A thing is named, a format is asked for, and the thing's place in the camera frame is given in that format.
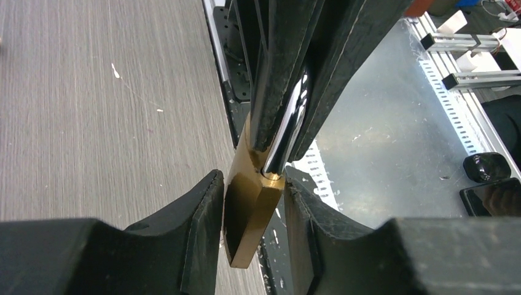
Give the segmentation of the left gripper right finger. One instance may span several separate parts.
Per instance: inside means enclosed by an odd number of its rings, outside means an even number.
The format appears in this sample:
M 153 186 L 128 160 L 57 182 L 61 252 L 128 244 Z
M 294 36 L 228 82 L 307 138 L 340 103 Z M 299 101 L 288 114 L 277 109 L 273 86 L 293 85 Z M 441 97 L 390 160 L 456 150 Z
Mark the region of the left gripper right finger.
M 295 294 L 519 294 L 519 218 L 393 218 L 371 229 L 286 169 Z

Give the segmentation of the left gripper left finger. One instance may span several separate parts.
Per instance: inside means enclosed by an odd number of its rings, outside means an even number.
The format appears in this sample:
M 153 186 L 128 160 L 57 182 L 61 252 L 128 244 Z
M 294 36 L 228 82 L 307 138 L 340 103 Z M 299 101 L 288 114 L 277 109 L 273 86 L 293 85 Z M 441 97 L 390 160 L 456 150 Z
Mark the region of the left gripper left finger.
M 94 218 L 1 223 L 2 294 L 214 294 L 224 177 L 124 230 Z

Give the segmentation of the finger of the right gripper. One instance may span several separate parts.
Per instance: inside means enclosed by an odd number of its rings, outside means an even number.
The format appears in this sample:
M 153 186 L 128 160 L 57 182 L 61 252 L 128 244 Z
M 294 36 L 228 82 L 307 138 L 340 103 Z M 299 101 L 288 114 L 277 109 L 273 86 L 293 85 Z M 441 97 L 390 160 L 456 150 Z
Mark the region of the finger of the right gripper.
M 249 142 L 255 151 L 271 145 L 286 92 L 302 66 L 324 1 L 269 1 L 250 112 Z
M 312 93 L 290 160 L 301 159 L 347 83 L 411 1 L 325 1 L 306 60 Z

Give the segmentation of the brass padlock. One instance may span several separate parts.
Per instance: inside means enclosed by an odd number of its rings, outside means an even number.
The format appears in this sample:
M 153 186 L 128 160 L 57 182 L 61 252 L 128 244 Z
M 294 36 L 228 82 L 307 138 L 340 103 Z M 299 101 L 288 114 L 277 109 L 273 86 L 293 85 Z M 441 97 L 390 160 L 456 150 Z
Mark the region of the brass padlock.
M 250 120 L 240 135 L 224 198 L 223 237 L 229 265 L 247 269 L 272 218 L 285 187 L 284 169 L 302 128 L 311 92 L 305 65 L 266 152 L 249 143 Z

